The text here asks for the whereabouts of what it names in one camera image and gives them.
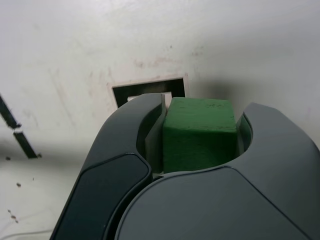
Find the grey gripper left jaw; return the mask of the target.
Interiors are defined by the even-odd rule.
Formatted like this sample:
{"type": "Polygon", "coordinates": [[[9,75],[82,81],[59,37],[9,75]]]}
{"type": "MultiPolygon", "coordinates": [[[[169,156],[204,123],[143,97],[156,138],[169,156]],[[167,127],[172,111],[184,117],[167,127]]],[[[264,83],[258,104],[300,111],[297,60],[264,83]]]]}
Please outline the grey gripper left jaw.
{"type": "Polygon", "coordinates": [[[142,94],[103,124],[51,234],[53,240],[112,240],[132,199],[153,181],[145,139],[166,111],[160,93],[142,94]]]}

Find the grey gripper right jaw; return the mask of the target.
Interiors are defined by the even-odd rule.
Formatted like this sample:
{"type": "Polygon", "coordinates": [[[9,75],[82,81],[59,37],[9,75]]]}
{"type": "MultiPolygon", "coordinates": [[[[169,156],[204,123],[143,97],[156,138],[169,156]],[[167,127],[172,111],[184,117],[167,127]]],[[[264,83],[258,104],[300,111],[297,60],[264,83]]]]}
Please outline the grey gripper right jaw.
{"type": "Polygon", "coordinates": [[[320,151],[279,110],[249,104],[248,149],[198,171],[168,173],[125,210],[117,240],[317,240],[320,151]]]}

